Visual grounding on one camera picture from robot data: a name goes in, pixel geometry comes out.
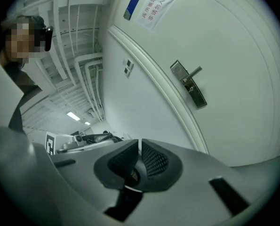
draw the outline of door handle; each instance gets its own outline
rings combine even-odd
[[[182,64],[177,60],[171,67],[171,71],[180,80],[183,86],[186,88],[190,96],[192,97],[197,108],[201,108],[207,105],[207,102],[202,95],[200,89],[193,80],[193,76],[202,70],[202,67],[197,67],[192,73],[188,73]]]

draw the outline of dark clothing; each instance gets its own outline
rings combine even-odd
[[[5,35],[1,34],[0,37],[0,52],[5,46]],[[16,62],[11,62],[4,66],[5,72],[9,75],[9,77],[12,79],[12,81],[15,83],[19,74],[20,74],[20,64]],[[9,126],[10,129],[16,130],[19,132],[24,132],[23,130],[23,120],[22,120],[22,115],[19,110],[19,106],[15,109],[12,118],[10,120]]]

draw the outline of black slot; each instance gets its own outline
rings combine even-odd
[[[209,183],[233,216],[239,214],[249,206],[248,202],[246,202],[223,178],[212,179]]]
[[[120,191],[116,206],[107,209],[104,213],[123,222],[136,208],[142,197],[142,192],[136,192],[131,189],[124,188]]]
[[[68,160],[64,160],[64,161],[57,161],[57,162],[54,163],[54,165],[55,165],[56,168],[60,168],[60,167],[65,167],[65,166],[74,164],[74,163],[76,163],[75,160],[68,159]]]

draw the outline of fluorescent light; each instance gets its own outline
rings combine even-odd
[[[80,120],[80,118],[78,116],[74,115],[72,112],[67,113],[67,115],[70,116],[71,118],[73,118],[76,121]]]

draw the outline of person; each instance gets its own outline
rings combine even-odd
[[[51,32],[53,28],[49,27],[47,33],[44,20],[40,16],[18,15],[0,24],[0,65],[14,83],[17,83],[28,58],[35,52],[41,52],[43,47],[46,51],[49,50],[47,44],[51,44]],[[15,109],[8,127],[24,133],[19,107]]]

